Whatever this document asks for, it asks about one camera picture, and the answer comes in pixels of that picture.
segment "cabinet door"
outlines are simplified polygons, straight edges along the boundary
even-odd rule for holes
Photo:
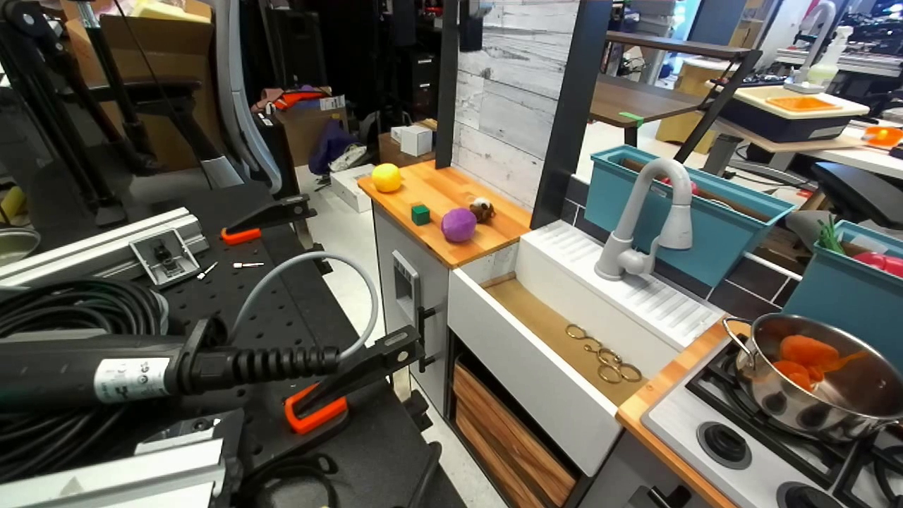
[[[448,269],[388,211],[372,209],[372,223],[388,331],[417,329],[423,358],[412,368],[412,375],[431,408],[448,415]]]

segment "sticker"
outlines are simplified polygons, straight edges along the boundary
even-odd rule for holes
[[[105,358],[93,374],[93,396],[101,403],[166,399],[169,358]]]

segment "floor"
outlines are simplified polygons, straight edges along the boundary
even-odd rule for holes
[[[674,144],[664,144],[654,142],[654,127],[657,125],[647,125],[642,130],[642,148],[657,155],[673,159],[678,154]],[[592,176],[592,165],[591,165],[591,154],[608,149],[608,148],[619,148],[620,144],[620,130],[613,130],[608,125],[591,125],[588,127],[588,138],[585,138],[585,154],[581,154],[581,168],[578,168],[578,179],[591,180]],[[702,168],[705,155],[692,155],[688,168]],[[316,244],[324,247],[324,252],[331,254],[342,254],[352,262],[358,262],[372,281],[378,278],[375,269],[375,240],[372,240],[372,220],[368,209],[355,209],[350,200],[345,200],[342,195],[347,195],[347,189],[316,189],[316,179],[299,168],[297,173],[299,179],[299,189],[304,195],[311,195],[316,218],[311,218],[311,234]],[[791,189],[778,189],[770,180],[757,180],[757,179],[745,179],[739,185],[749,185],[753,189],[762,193],[791,193]],[[327,278],[327,285],[334,288],[338,305],[345,307],[345,314],[350,316],[350,322],[361,331],[371,314],[371,296],[365,292],[365,282],[345,265],[334,262],[334,274]],[[454,433],[431,413],[431,430],[426,430],[426,441],[437,441],[443,443],[443,470],[453,478],[454,488],[460,491],[460,498],[465,501],[465,506],[474,508],[495,508],[495,506],[505,506],[499,501],[499,494],[495,491],[495,487],[485,480],[485,475],[481,471],[481,467],[471,461],[471,454],[460,446],[460,441],[454,437]]]

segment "plastic crate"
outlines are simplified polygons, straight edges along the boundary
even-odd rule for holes
[[[620,220],[630,189],[637,169],[654,162],[654,155],[635,148],[615,148],[592,155],[592,185],[588,197],[588,220],[613,233]],[[762,234],[781,220],[794,207],[770,195],[759,195],[708,173],[688,173],[699,193],[711,197],[695,197],[695,247],[685,252],[657,250],[657,259],[699,281],[716,285],[735,269],[735,262],[752,252]],[[635,250],[649,252],[653,238],[660,233],[673,189],[654,185],[643,204]]]
[[[862,230],[856,223],[838,223],[838,234],[842,244],[903,258],[903,244],[897,238]],[[784,312],[843,329],[903,369],[901,278],[865,265],[838,252],[817,250],[805,281],[788,300]]]

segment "wooden cutting board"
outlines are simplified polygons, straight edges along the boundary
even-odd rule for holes
[[[434,169],[431,162],[403,168],[403,189],[385,195],[375,189],[372,179],[361,179],[358,187],[381,207],[396,223],[402,223],[412,238],[417,238],[437,259],[448,269],[465,265],[488,252],[516,244],[519,234],[532,230],[532,211],[519,209],[499,193],[482,187],[481,180],[462,176],[460,169]],[[448,244],[440,233],[440,218],[453,209],[465,209],[474,197],[488,197],[495,204],[495,218],[478,223],[471,244]],[[430,207],[431,223],[417,227],[412,220],[412,207]]]

